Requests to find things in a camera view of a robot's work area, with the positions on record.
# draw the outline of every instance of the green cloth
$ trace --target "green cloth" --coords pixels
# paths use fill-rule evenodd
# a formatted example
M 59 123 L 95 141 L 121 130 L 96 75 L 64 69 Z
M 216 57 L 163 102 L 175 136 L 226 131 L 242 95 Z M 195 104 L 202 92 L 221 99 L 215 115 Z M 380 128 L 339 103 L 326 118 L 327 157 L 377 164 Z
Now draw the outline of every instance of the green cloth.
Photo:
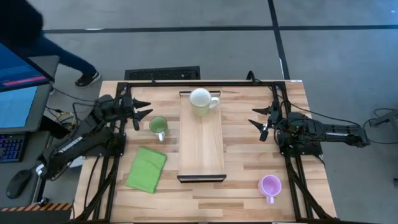
M 165 163 L 165 154 L 141 146 L 131 165 L 126 185 L 155 193 Z

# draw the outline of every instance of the pink mug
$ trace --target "pink mug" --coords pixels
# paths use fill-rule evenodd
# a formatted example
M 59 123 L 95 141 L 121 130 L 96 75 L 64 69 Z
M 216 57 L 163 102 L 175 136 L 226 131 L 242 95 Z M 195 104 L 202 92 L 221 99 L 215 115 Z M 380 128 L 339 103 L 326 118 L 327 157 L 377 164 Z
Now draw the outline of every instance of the pink mug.
M 280 193 L 280 190 L 282 190 L 282 183 L 278 177 L 267 175 L 259 181 L 258 187 L 260 194 L 267 197 L 267 202 L 269 204 L 273 204 L 274 197 Z

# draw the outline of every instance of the person's leg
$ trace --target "person's leg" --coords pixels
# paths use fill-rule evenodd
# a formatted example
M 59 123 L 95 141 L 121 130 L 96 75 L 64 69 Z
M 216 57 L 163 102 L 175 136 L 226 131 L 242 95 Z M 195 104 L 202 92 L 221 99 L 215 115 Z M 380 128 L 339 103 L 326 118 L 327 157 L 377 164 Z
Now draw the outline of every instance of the person's leg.
M 44 56 L 44 55 L 58 55 L 62 65 L 74 68 L 80 71 L 83 75 L 75 82 L 78 87 L 88 87 L 93 82 L 100 79 L 101 75 L 96 71 L 92 64 L 86 60 L 67 52 L 56 43 L 48 40 L 44 35 L 35 42 L 33 46 L 27 49 L 19 49 L 19 52 L 27 57 Z

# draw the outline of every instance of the keyboard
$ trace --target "keyboard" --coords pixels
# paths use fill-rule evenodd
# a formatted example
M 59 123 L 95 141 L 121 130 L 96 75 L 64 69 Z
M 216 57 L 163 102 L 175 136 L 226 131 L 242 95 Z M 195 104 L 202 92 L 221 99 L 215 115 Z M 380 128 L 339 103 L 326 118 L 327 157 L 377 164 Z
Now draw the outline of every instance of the keyboard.
M 199 67 L 126 70 L 125 80 L 198 80 Z
M 27 134 L 0 134 L 0 162 L 20 162 L 24 157 Z

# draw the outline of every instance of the computer monitor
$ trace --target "computer monitor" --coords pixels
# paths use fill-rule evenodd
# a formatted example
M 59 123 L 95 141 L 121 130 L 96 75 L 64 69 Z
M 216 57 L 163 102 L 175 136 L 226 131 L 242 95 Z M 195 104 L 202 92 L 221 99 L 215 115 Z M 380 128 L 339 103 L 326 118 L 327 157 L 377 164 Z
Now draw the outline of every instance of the computer monitor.
M 39 86 L 54 78 L 28 58 L 21 57 L 9 46 L 0 43 L 0 92 Z

